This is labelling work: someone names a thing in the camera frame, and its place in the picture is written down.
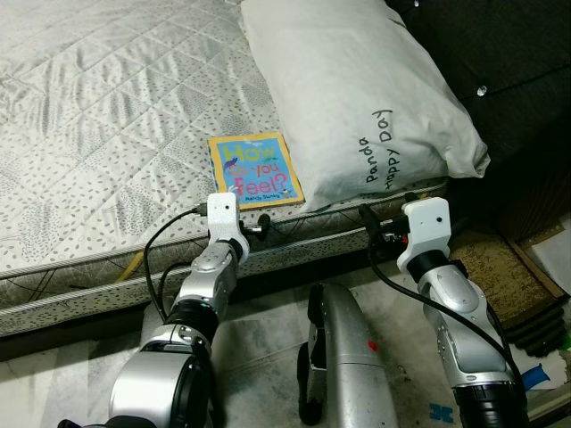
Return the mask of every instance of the book cover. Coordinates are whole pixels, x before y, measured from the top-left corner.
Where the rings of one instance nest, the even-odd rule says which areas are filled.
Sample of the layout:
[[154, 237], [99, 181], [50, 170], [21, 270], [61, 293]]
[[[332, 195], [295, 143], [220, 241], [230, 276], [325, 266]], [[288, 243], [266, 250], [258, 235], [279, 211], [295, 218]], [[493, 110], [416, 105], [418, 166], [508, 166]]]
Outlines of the book cover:
[[280, 134], [215, 136], [208, 146], [218, 192], [234, 192], [240, 209], [303, 201]]

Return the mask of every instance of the brown mat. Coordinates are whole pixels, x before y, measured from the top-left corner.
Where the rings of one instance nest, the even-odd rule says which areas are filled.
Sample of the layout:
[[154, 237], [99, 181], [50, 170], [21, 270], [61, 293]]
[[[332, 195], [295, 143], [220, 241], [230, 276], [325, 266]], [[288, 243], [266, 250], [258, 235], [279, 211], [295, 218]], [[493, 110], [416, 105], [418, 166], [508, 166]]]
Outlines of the brown mat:
[[451, 242], [451, 251], [451, 257], [462, 260], [470, 279], [484, 290], [505, 328], [557, 300], [499, 235], [468, 230]]

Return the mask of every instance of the blue object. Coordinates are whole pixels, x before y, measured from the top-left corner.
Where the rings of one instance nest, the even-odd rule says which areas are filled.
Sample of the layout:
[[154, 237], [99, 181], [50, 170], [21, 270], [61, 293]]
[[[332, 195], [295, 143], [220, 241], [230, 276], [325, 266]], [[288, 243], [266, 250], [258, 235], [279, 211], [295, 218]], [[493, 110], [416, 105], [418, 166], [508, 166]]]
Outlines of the blue object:
[[534, 368], [530, 368], [525, 373], [521, 375], [524, 381], [524, 387], [526, 391], [531, 390], [535, 385], [544, 381], [550, 381], [550, 377], [543, 371], [542, 364], [538, 364]]
[[430, 418], [435, 421], [443, 421], [448, 424], [453, 424], [454, 419], [452, 419], [452, 407], [439, 406], [434, 403], [430, 403]]
[[214, 169], [216, 179], [236, 194], [241, 208], [299, 200], [289, 158], [279, 137], [249, 141], [237, 136], [236, 140], [219, 141], [216, 146], [222, 165], [221, 171]]

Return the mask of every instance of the pillow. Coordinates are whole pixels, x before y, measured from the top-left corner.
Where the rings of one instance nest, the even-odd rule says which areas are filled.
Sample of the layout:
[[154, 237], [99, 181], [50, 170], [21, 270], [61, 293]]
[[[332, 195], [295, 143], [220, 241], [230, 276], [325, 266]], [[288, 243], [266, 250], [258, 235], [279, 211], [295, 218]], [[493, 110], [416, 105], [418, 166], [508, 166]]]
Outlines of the pillow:
[[244, 0], [244, 30], [306, 203], [482, 177], [487, 147], [401, 17], [381, 0]]

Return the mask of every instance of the bed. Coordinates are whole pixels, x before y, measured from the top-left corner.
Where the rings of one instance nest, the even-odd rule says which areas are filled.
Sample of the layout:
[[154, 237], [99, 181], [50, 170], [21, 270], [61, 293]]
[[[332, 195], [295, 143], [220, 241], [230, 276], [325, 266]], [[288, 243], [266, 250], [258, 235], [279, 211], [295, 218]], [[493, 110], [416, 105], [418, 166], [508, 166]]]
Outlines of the bed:
[[[215, 191], [207, 138], [280, 130], [239, 17], [222, 0], [0, 4], [1, 336], [148, 300], [145, 243]], [[389, 218], [403, 194], [246, 211], [272, 226], [240, 275], [360, 250], [356, 207]], [[180, 220], [157, 243], [154, 277], [206, 236], [203, 218]]]

